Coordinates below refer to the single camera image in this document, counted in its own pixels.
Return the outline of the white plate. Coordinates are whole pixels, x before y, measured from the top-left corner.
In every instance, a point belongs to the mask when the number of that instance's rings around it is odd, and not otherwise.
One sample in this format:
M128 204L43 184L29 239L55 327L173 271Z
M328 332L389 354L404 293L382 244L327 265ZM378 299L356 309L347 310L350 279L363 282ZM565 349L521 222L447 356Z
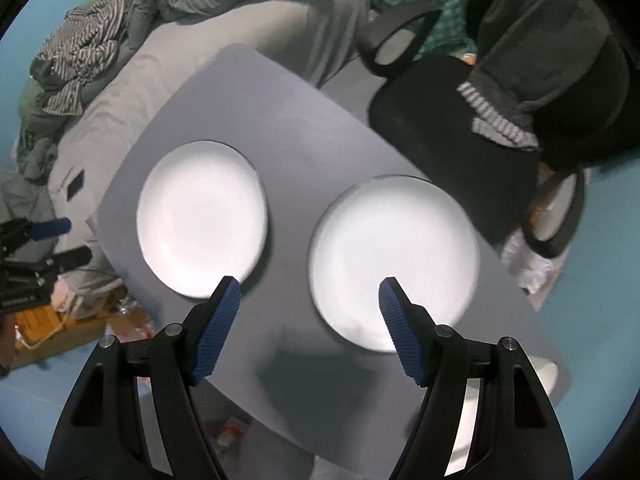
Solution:
M374 352L394 344L378 307L378 286L396 278L438 324L468 310L480 276L480 246L462 207L431 182L381 176L355 185L326 208L308 254L311 298L322 320Z
M166 154L146 177L137 236L155 276L207 298L226 275L244 281L266 244L268 205L257 171L228 144L198 141Z

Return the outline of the white bowl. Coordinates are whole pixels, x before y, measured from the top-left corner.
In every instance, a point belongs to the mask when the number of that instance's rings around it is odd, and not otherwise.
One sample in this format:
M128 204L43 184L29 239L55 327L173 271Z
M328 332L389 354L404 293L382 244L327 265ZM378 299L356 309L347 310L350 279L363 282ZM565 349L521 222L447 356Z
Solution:
M534 453L523 458L516 452L547 429L553 442L561 442L558 422L548 394L559 377L559 367L547 359L518 353L497 354L495 374L478 382L464 397L461 420L449 465L447 479L477 479L491 466L506 472L499 460L516 466L518 474L541 474L533 464ZM516 437L524 443L517 444Z

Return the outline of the white plastic bag on floor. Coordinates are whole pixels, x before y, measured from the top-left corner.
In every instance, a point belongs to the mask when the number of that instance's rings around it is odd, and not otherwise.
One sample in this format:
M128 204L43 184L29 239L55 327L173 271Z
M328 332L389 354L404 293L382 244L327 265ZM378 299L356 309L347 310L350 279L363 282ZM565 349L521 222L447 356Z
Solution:
M527 296L545 292L558 277L563 256L544 258L530 248L521 231L509 236L503 245L500 261Z

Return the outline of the striped black white garment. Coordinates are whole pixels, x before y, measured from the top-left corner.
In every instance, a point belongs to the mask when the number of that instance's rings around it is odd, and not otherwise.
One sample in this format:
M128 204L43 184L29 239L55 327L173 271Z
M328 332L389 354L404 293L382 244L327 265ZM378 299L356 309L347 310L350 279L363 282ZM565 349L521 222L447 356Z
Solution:
M29 73L43 90L42 110L54 116L78 116L81 90L115 61L126 0L96 0L76 6L46 39Z

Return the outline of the black office chair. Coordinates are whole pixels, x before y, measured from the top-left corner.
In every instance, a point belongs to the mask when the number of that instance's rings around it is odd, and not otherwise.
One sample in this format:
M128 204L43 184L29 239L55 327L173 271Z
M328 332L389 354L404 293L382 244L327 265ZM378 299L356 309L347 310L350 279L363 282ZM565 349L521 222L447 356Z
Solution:
M408 0L361 33L362 62L383 79L369 124L488 243L521 232L555 258L582 216L586 170L639 153L638 70L594 0L469 0L473 64L421 53L440 14Z

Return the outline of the grey bed mattress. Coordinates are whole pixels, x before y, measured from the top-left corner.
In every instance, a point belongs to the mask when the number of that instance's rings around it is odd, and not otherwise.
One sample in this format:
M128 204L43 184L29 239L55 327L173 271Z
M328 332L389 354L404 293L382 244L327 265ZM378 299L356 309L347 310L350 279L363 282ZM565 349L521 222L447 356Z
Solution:
M92 250L84 270L63 275L68 289L96 298L120 285L87 222L143 130L193 74L244 44L320 86L352 57L368 11L369 0L248 0L216 18L157 26L58 142L47 190L72 229L55 248Z

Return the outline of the dark grey hooded sweater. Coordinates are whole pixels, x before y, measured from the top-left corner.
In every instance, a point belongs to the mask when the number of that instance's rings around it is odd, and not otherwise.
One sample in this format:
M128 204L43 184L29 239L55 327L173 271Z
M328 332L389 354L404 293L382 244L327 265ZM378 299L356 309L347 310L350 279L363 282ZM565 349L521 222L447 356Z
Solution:
M588 72L611 33L593 0L469 0L476 62L457 88L471 129L495 144L536 151L537 112Z

